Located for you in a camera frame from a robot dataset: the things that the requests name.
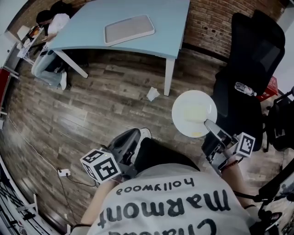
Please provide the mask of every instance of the brick wall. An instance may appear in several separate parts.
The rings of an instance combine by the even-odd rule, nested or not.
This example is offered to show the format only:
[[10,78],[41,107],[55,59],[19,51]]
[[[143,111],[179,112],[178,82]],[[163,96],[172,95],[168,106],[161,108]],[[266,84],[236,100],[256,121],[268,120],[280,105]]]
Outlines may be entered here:
[[[13,34],[22,25],[33,26],[38,12],[50,9],[58,0],[29,0],[9,27]],[[63,0],[80,8],[91,0]],[[251,16],[259,9],[277,20],[284,6],[279,0],[190,0],[184,42],[228,57],[231,48],[231,18],[235,12]]]
[[258,9],[277,20],[284,8],[279,0],[191,0],[184,42],[228,57],[235,12],[252,16]]

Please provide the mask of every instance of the light blue table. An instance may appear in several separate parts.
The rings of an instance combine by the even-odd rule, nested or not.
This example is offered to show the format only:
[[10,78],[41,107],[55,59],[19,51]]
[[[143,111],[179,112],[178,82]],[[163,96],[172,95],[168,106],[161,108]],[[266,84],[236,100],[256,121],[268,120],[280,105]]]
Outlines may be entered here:
[[[140,52],[166,58],[164,94],[169,95],[181,49],[189,0],[96,0],[83,6],[49,46],[83,77],[88,74],[72,61],[65,49],[110,49]],[[104,27],[138,15],[148,15],[155,34],[107,47]]]

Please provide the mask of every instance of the hand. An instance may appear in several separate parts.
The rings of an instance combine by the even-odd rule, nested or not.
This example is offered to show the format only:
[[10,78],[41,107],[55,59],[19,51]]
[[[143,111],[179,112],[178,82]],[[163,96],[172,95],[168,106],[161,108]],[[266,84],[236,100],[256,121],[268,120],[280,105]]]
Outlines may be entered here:
[[49,34],[47,36],[47,42],[50,42],[52,39],[54,39],[56,37],[57,33],[56,34]]
[[44,37],[44,38],[42,39],[42,42],[47,42],[47,40],[48,40],[48,37]]

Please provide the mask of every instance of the red box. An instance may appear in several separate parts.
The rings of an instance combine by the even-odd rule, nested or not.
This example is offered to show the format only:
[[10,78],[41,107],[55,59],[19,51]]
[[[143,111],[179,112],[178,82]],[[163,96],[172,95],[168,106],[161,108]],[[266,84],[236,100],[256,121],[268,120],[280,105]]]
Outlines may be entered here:
[[267,88],[265,92],[262,95],[258,95],[257,98],[259,99],[260,102],[274,96],[278,95],[278,89],[277,89],[277,79],[273,76],[267,85]]
[[2,102],[4,100],[5,92],[7,89],[7,83],[9,81],[10,72],[1,68],[0,69],[0,107],[2,106]]

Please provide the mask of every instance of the white t-shirt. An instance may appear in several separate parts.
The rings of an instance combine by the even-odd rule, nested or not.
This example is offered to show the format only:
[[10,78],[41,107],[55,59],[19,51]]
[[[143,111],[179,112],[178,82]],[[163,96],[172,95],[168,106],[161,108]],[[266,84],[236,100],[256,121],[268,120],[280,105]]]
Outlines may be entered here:
[[72,235],[249,235],[257,211],[243,209],[224,180],[164,164],[116,186],[94,224]]
[[48,34],[58,33],[69,21],[67,14],[57,14],[48,27]]

